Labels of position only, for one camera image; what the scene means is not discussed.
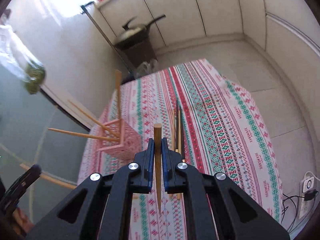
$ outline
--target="frying pan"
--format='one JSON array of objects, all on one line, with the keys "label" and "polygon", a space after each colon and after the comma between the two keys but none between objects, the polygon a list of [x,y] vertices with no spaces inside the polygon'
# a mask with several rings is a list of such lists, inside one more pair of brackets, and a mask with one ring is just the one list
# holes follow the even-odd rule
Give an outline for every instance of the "frying pan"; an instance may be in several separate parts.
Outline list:
[{"label": "frying pan", "polygon": [[129,27],[129,23],[132,22],[135,18],[131,18],[125,25],[122,26],[124,32],[122,32],[115,40],[115,47],[121,50],[128,49],[135,44],[142,42],[149,36],[150,27],[156,21],[159,21],[166,16],[163,14],[159,17],[156,17],[148,24],[138,24],[132,27]]}]

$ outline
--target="tiled floor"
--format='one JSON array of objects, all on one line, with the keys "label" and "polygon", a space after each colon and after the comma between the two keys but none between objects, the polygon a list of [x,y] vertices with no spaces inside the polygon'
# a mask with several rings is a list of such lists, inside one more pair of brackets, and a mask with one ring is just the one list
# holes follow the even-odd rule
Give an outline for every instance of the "tiled floor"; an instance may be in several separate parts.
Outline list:
[{"label": "tiled floor", "polygon": [[[164,69],[199,58],[206,58],[221,74],[251,92],[274,145],[283,192],[299,194],[305,172],[315,172],[313,147],[297,104],[272,66],[246,41],[181,49],[158,56],[158,61]],[[285,228],[295,215],[294,207],[289,205],[282,224]]]}]

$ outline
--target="white cabinet door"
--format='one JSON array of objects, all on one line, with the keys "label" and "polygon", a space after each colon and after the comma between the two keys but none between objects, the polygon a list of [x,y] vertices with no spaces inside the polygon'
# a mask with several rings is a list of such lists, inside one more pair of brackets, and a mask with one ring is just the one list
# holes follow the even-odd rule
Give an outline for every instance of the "white cabinet door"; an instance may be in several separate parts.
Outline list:
[{"label": "white cabinet door", "polygon": [[196,0],[145,1],[154,17],[167,16],[157,23],[166,45],[205,36]]},{"label": "white cabinet door", "polygon": [[298,28],[320,47],[320,26],[304,0],[265,0],[268,13]]},{"label": "white cabinet door", "polygon": [[207,36],[242,33],[239,0],[197,0]]},{"label": "white cabinet door", "polygon": [[266,45],[266,11],[264,0],[239,0],[243,31],[263,49]]},{"label": "white cabinet door", "polygon": [[[132,25],[147,24],[153,20],[144,0],[111,0],[100,10],[116,35],[123,32],[121,26],[134,16],[137,16],[137,18],[132,22]],[[154,49],[164,46],[162,37],[155,24],[150,28],[150,41]]]}]

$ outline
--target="pan handle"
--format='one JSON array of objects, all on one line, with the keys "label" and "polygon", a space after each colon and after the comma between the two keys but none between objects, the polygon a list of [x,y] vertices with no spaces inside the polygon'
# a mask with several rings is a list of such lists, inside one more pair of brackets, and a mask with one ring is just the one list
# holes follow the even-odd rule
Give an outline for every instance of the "pan handle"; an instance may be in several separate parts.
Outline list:
[{"label": "pan handle", "polygon": [[124,28],[126,31],[129,30],[128,25],[129,25],[129,23],[132,22],[135,18],[136,18],[136,16],[135,16],[135,17],[132,17],[125,25],[122,25],[122,28]]},{"label": "pan handle", "polygon": [[166,17],[165,14],[158,16],[157,18],[155,18],[155,19],[153,19],[151,22],[149,22],[149,23],[146,25],[146,28],[149,29],[150,26],[151,26],[151,24],[153,24],[153,23],[155,23],[156,21],[159,21],[159,20],[161,20],[162,18],[165,18],[165,17]]}]

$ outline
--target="metal screw cap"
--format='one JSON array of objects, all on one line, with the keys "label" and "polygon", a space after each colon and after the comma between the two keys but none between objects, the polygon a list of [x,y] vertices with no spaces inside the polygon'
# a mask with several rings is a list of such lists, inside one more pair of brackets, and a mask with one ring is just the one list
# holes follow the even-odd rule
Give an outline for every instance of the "metal screw cap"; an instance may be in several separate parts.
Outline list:
[{"label": "metal screw cap", "polygon": [[100,179],[100,174],[99,173],[93,173],[90,175],[90,179],[93,181],[99,180]]},{"label": "metal screw cap", "polygon": [[128,165],[130,170],[136,170],[139,167],[139,164],[137,163],[129,163]]},{"label": "metal screw cap", "polygon": [[226,175],[222,172],[218,172],[216,175],[217,179],[224,180],[226,178]]},{"label": "metal screw cap", "polygon": [[178,163],[178,168],[181,170],[184,170],[188,167],[188,164],[186,163]]}]

